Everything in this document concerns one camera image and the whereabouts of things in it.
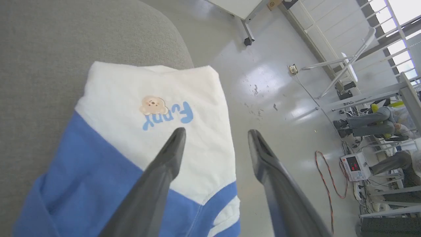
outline cardboard box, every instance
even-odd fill
[[[269,10],[275,9],[279,4],[281,4],[282,0],[270,0],[270,2],[267,4],[267,7]]]

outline black shoe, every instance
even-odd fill
[[[341,138],[345,138],[352,134],[352,129],[339,129],[338,132]]]
[[[334,120],[333,121],[333,125],[335,126],[336,129],[341,129],[341,128],[345,128],[348,126],[348,121],[347,120]]]

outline bear patch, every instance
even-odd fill
[[[144,115],[167,114],[168,108],[163,99],[156,96],[146,96],[142,99],[142,106],[139,108]]]

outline electronic device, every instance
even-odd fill
[[[367,180],[371,176],[367,160],[362,152],[341,157],[350,181]]]

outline electrical outlet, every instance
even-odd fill
[[[288,69],[289,69],[289,71],[290,71],[290,73],[291,73],[292,75],[297,75],[297,73],[298,73],[298,69],[297,69],[297,67],[295,66],[295,64],[293,64],[292,66],[288,66]]]

